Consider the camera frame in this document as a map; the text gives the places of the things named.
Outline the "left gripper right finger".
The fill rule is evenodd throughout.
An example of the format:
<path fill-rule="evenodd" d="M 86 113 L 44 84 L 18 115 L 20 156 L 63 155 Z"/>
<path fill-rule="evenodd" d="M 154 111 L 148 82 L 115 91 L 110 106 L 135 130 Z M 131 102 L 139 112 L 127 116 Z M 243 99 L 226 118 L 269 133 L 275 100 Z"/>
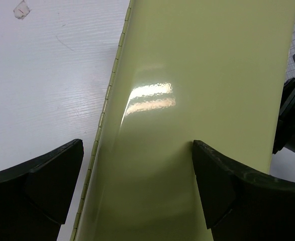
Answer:
<path fill-rule="evenodd" d="M 192 162 L 214 240 L 295 240 L 295 183 L 195 140 Z"/>

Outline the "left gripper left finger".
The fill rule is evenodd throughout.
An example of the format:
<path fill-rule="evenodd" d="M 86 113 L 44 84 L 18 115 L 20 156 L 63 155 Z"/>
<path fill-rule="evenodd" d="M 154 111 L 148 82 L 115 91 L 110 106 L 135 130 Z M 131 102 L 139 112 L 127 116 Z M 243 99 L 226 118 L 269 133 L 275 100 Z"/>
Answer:
<path fill-rule="evenodd" d="M 0 171 L 0 240 L 57 240 L 82 165 L 81 139 Z"/>

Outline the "green metal tool chest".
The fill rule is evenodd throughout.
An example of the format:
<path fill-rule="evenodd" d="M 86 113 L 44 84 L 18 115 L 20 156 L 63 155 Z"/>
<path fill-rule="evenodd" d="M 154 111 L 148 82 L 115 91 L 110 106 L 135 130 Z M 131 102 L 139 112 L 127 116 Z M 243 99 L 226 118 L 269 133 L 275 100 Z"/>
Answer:
<path fill-rule="evenodd" d="M 194 140 L 269 171 L 295 1 L 130 1 L 73 240 L 212 240 Z"/>

